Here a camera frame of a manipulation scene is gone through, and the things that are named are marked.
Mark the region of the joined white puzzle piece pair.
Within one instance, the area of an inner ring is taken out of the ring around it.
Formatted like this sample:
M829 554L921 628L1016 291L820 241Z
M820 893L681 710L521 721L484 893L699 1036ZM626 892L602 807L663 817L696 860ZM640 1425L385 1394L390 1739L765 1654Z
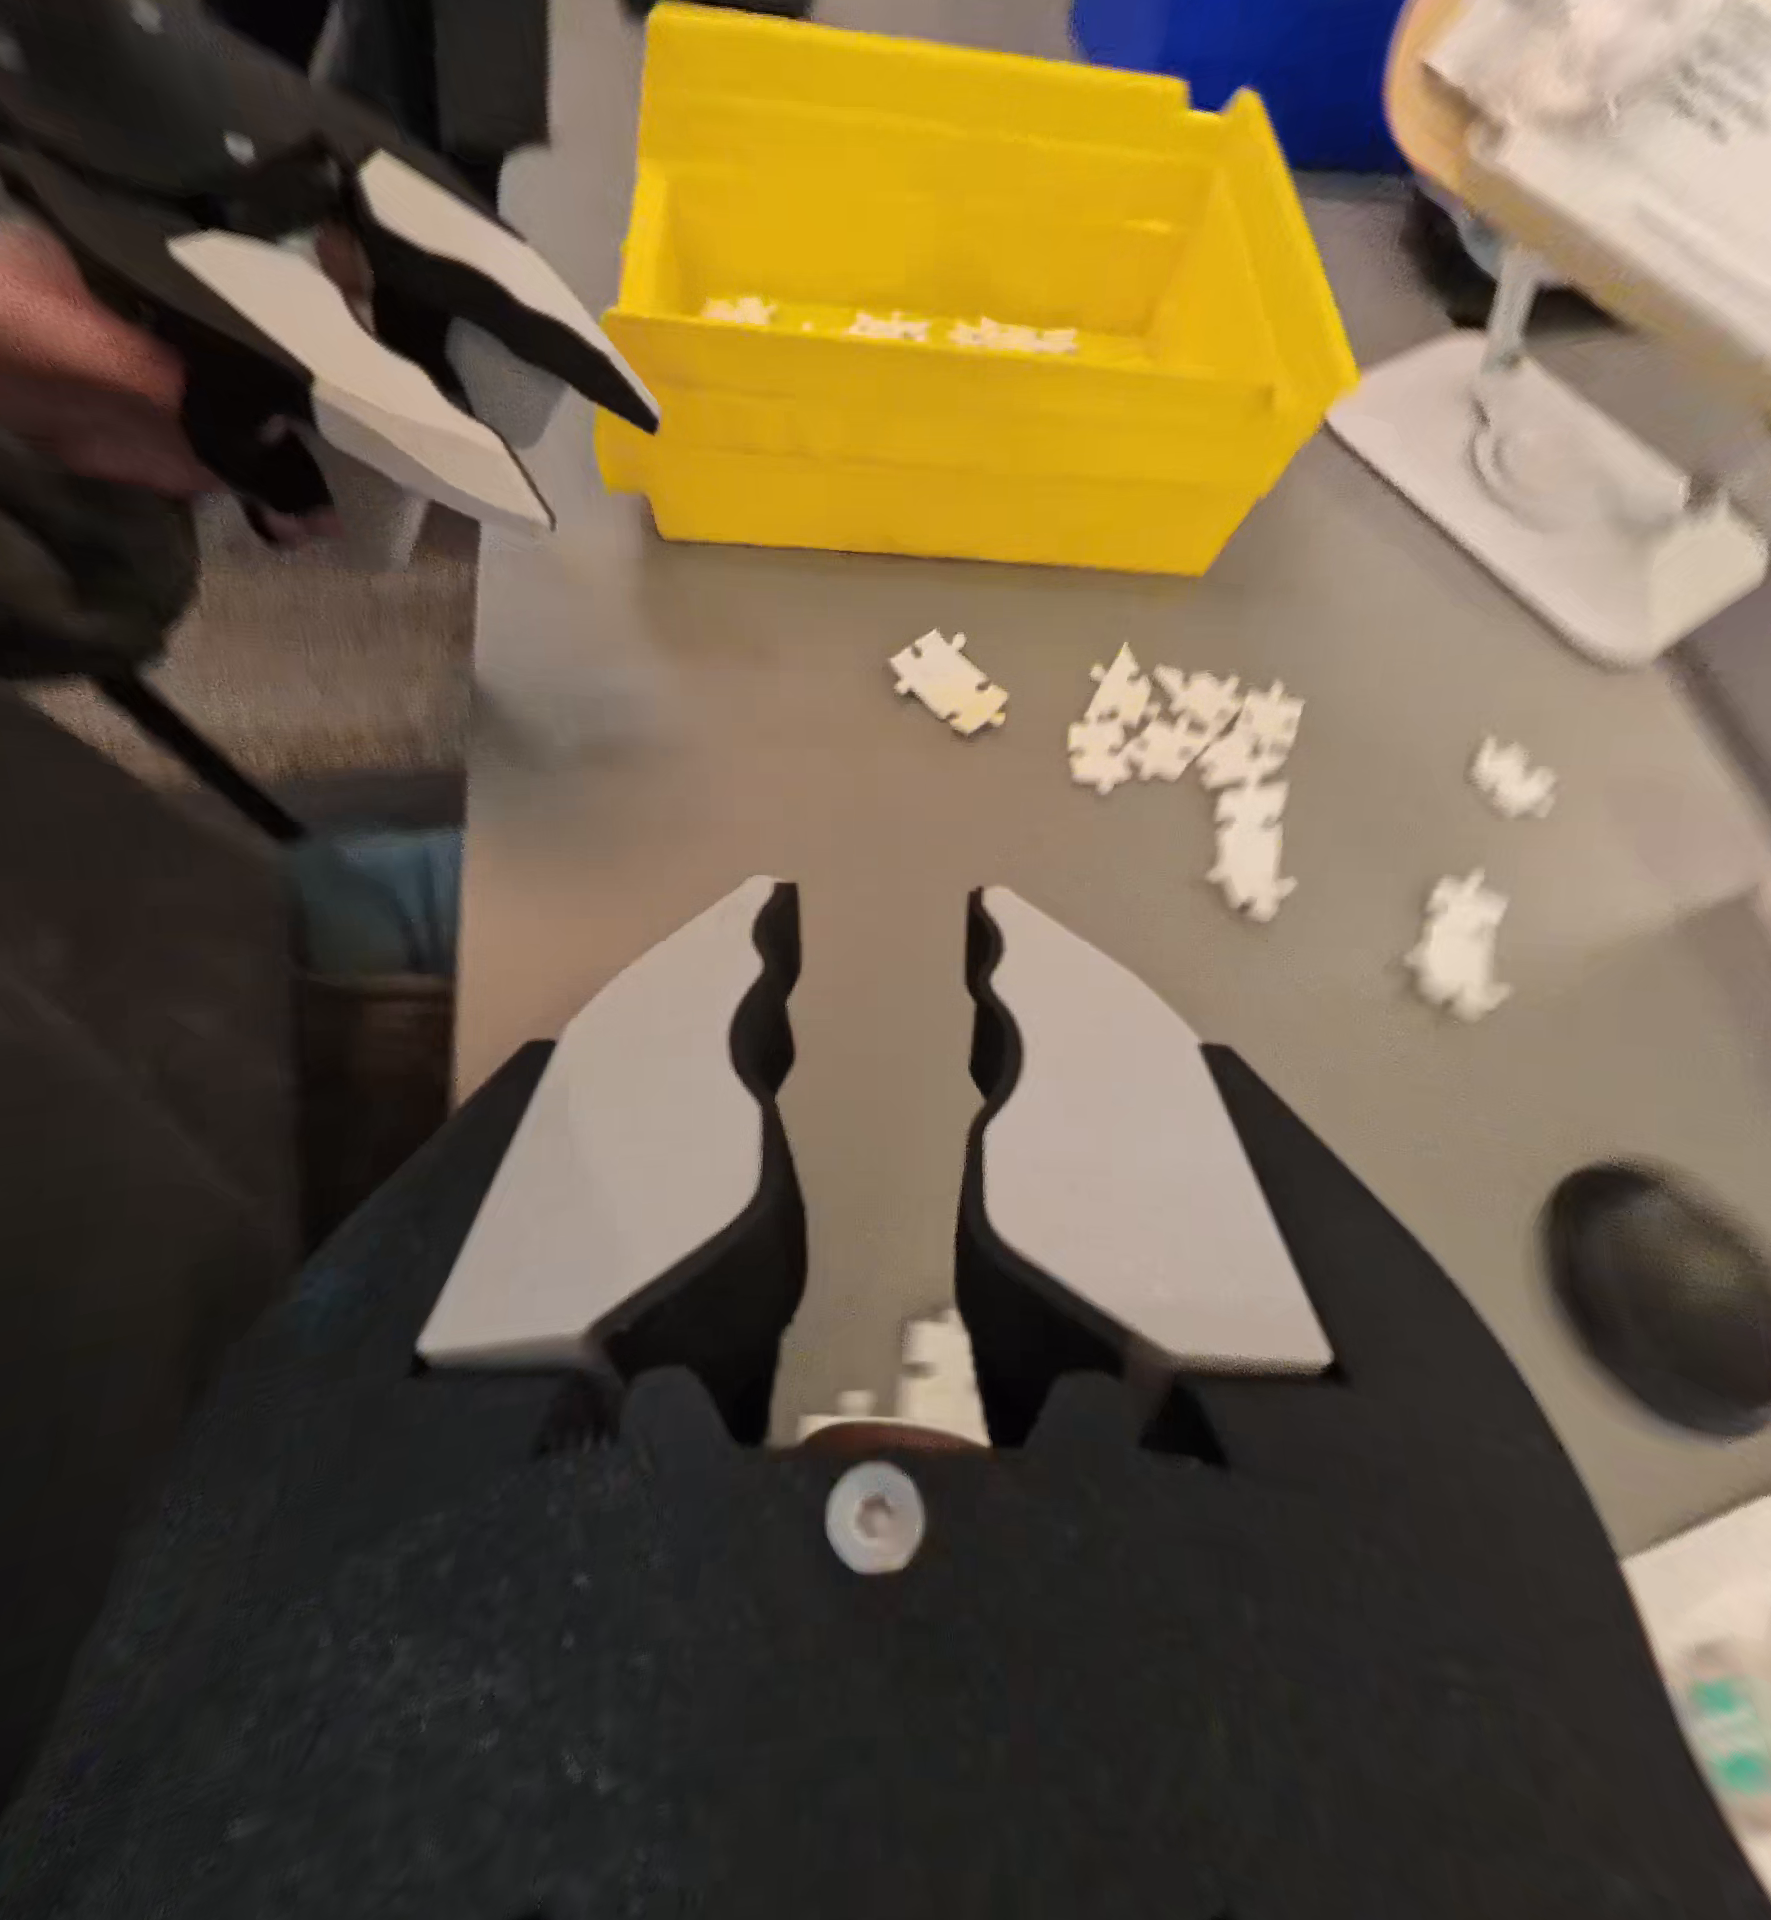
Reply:
M1473 1024L1490 1017L1512 996L1499 980L1496 950L1507 914L1507 896L1499 893L1483 872L1440 876L1421 918L1415 947L1404 965L1425 1007Z
M931 630L889 659L895 695L918 701L957 737L1003 728L1010 694L980 672L962 636Z

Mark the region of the cluster of white puzzle pieces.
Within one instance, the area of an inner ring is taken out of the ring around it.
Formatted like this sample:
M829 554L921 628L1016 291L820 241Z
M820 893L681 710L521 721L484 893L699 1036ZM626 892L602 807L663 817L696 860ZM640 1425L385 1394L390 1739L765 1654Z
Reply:
M1238 676L1142 666L1121 645L1089 666L1085 714L1063 733L1070 783L1113 797L1126 783L1195 780L1207 794L1283 783L1306 701Z

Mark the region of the person's dark clothing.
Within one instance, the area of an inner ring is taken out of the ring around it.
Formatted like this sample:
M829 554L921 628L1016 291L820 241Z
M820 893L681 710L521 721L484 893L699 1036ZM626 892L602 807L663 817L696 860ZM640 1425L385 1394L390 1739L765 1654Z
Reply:
M132 1510L295 1267L272 850L0 681L0 1813Z

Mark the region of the blue plastic bin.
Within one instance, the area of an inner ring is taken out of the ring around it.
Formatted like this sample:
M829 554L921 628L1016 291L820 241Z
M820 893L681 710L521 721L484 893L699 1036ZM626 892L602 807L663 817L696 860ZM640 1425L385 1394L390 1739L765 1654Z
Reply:
M1087 60L1178 77L1195 109L1251 89L1293 171L1399 176L1384 74L1399 4L1072 4Z

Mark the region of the person's leg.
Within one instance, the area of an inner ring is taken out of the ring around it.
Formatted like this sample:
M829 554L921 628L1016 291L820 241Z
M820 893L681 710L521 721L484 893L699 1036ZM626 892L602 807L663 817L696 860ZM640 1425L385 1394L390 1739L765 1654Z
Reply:
M295 955L340 980L456 975L466 832L362 829L284 850Z

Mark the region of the white tablet stand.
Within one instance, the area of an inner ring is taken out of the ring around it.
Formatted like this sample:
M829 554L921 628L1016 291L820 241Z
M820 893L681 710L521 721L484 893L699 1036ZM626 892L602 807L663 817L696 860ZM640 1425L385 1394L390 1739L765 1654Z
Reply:
M1647 666L1771 562L1771 4L1405 4L1384 109L1496 235L1496 303L1328 429L1575 652ZM1549 288L1723 385L1740 438L1677 462L1556 380Z

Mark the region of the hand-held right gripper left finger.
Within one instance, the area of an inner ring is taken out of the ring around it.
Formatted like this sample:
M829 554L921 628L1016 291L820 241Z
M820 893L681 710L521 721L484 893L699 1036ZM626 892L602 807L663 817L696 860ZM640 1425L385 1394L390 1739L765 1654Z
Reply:
M809 1267L780 1113L799 973L799 888L748 876L569 1017L416 1333L422 1371L609 1396L681 1369L732 1441L768 1441Z

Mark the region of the instruction leaflet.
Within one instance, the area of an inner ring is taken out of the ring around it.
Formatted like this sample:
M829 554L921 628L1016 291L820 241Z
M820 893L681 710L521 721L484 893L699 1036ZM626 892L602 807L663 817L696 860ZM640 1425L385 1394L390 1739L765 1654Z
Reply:
M1771 1494L1622 1573L1687 1749L1771 1897Z

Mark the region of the yellow plastic bin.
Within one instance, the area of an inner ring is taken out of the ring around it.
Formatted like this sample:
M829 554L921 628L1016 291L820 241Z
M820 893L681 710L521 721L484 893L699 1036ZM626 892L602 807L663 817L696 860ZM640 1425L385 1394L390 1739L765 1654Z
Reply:
M711 326L711 297L1072 326L1072 356ZM599 418L663 541L1207 572L1358 382L1261 97L666 4Z

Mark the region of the person's left hand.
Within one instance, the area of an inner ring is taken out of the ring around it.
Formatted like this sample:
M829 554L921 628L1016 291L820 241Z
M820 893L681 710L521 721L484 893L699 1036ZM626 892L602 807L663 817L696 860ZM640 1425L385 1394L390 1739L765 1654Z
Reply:
M81 477L189 501L221 480L180 399L172 349L106 309L41 228L0 225L0 429Z

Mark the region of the pile of mixed puzzle pieces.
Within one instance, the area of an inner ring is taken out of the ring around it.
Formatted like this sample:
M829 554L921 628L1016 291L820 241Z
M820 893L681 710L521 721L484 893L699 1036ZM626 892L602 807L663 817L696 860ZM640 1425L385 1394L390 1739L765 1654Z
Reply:
M820 306L763 299L757 294L711 297L696 310L696 320L814 339L947 344L1021 356L1072 356L1082 349L1082 334L1072 326L1040 327L1024 322L998 322L991 317L921 317L914 310L834 310Z

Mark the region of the black round puzzle stand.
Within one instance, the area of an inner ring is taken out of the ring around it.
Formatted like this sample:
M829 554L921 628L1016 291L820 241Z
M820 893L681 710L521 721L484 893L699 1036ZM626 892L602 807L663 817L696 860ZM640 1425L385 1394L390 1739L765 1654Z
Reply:
M1771 1247L1698 1182L1647 1162L1570 1169L1540 1210L1545 1276L1589 1363L1657 1419L1771 1425Z

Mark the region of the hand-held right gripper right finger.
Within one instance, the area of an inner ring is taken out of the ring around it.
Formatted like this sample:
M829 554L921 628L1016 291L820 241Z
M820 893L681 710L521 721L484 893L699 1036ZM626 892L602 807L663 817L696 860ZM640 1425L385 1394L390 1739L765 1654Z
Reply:
M1136 973L1007 885L968 896L954 1302L991 1447L1066 1373L1152 1425L1192 1376L1317 1381L1335 1343L1217 1085Z

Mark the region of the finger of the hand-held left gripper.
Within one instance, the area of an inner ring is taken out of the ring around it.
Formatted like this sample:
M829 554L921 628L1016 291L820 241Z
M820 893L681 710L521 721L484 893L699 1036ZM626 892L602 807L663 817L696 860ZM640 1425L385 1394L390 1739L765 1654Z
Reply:
M659 431L659 399L515 228L389 150L353 168L351 207L376 297L466 322L589 405Z
M229 320L295 359L328 447L477 523L553 533L553 513L498 431L383 344L313 258L236 234L186 234L167 251Z

